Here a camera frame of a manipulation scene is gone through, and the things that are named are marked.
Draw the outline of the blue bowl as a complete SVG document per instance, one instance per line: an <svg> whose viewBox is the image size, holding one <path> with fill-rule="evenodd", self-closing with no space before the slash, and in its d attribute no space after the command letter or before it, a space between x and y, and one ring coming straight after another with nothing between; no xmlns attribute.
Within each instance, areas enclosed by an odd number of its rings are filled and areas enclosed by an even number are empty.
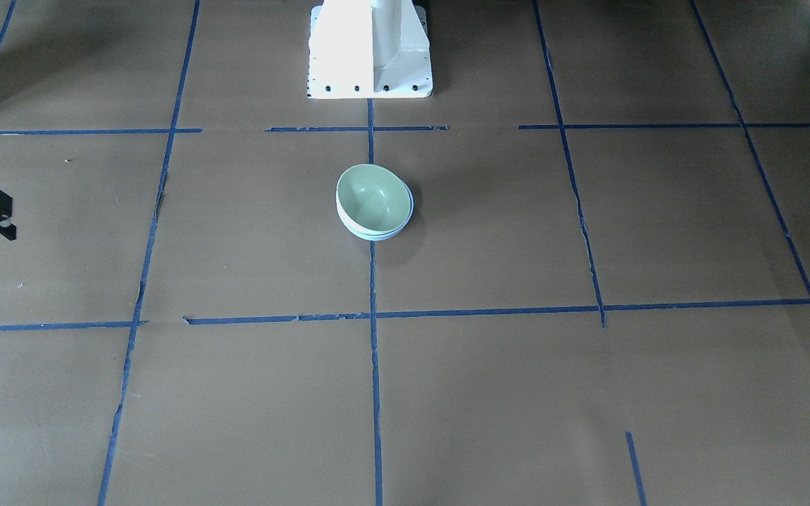
<svg viewBox="0 0 810 506"><path fill-rule="evenodd" d="M380 241L400 233L415 210L411 189L402 181L391 186L344 183L337 187L335 211L354 236Z"/></svg>

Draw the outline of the white pedestal base plate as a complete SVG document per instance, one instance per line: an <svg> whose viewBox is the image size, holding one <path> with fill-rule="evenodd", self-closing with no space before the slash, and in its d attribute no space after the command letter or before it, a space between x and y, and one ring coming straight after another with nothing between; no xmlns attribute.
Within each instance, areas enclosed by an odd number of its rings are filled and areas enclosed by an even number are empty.
<svg viewBox="0 0 810 506"><path fill-rule="evenodd" d="M428 13L412 1L325 1L312 7L307 96L419 99L434 89Z"/></svg>

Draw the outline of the green bowl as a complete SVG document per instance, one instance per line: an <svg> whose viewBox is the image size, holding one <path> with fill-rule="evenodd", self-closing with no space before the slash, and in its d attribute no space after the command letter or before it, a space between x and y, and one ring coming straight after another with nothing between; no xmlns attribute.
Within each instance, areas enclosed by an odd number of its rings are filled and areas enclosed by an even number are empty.
<svg viewBox="0 0 810 506"><path fill-rule="evenodd" d="M379 241L403 230L415 208L407 183L379 164L356 164L335 185L335 208L354 236Z"/></svg>

